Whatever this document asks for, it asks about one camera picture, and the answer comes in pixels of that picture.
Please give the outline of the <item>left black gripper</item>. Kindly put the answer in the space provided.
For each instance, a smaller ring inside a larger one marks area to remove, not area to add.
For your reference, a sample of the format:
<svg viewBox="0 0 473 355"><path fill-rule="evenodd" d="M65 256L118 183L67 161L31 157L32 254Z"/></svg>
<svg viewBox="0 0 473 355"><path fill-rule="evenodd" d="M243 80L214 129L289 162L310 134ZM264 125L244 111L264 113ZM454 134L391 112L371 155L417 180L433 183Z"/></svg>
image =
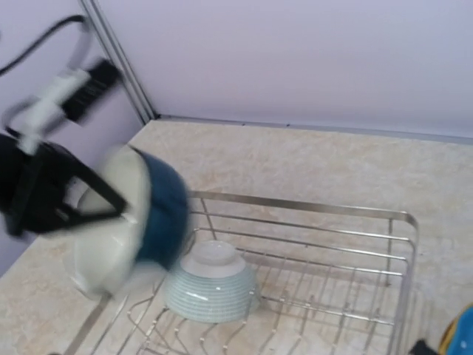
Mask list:
<svg viewBox="0 0 473 355"><path fill-rule="evenodd" d="M74 179L84 182L110 207L82 213L66 202ZM34 155L1 135L1 215L9 235L43 234L120 217L126 200L97 172L56 143L42 143Z"/></svg>

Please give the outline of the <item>light striped rice bowl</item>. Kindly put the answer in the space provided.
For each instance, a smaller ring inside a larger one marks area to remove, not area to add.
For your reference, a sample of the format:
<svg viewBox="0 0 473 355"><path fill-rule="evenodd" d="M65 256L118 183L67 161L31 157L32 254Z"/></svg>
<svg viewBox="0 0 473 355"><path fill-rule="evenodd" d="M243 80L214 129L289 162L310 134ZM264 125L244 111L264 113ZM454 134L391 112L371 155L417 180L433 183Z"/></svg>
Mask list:
<svg viewBox="0 0 473 355"><path fill-rule="evenodd" d="M167 307L188 320L224 323L243 320L259 306L252 267L230 243L196 242L166 279Z"/></svg>

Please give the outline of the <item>blue polka dot plate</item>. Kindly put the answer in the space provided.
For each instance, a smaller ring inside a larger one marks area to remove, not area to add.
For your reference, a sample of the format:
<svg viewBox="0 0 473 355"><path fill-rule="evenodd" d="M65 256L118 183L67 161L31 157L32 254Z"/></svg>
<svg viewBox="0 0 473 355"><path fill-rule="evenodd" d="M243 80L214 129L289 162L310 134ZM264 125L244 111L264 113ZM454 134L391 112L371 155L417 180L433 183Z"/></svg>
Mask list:
<svg viewBox="0 0 473 355"><path fill-rule="evenodd" d="M455 318L446 355L472 355L472 304Z"/></svg>

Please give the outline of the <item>back wall aluminium rail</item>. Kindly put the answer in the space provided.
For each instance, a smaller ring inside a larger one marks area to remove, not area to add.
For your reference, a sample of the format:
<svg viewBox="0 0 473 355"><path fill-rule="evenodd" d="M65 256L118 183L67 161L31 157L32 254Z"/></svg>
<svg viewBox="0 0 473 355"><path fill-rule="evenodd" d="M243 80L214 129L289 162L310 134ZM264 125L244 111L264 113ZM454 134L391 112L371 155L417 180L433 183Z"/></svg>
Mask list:
<svg viewBox="0 0 473 355"><path fill-rule="evenodd" d="M472 138L455 137L452 135L433 135L423 133L411 133L411 132L398 132L398 131L386 131L379 129L358 129L358 128L341 128L331 126L314 126L304 124L281 124L281 123L262 123L262 122L251 122L251 121L232 121L232 120L220 120L212 118L188 118L174 115L154 115L155 121L173 121L173 122L187 122L196 124L224 124L233 126L258 126L258 127L270 127L277 129L303 129L312 130L317 132L337 132L347 133L355 135L372 135L378 137L389 137L389 138L400 138L400 139L411 139L420 141L436 141L441 143L453 143L472 145Z"/></svg>

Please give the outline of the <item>left corner aluminium post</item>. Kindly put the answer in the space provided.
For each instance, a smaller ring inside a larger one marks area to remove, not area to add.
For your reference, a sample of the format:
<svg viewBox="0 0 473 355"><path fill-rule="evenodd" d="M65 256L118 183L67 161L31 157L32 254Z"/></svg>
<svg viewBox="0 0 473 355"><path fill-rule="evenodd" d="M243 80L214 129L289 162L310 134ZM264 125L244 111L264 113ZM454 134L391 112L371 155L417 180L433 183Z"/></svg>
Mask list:
<svg viewBox="0 0 473 355"><path fill-rule="evenodd" d="M160 119L160 114L156 112L147 97L99 2L80 0L78 3L89 18L103 51L121 71L124 89L142 124L146 125L149 121Z"/></svg>

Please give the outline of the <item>dark blue white bowl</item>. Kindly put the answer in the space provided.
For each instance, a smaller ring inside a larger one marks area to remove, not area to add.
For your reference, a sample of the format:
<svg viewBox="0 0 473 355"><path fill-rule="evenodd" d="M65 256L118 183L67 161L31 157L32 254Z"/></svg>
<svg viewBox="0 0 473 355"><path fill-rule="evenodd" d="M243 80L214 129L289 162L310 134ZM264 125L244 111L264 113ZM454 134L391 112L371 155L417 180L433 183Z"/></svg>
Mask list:
<svg viewBox="0 0 473 355"><path fill-rule="evenodd" d="M71 230L65 259L75 287L88 298L120 298L161 281L186 247L190 206L177 171L152 155L122 146L98 174L127 203L111 220Z"/></svg>

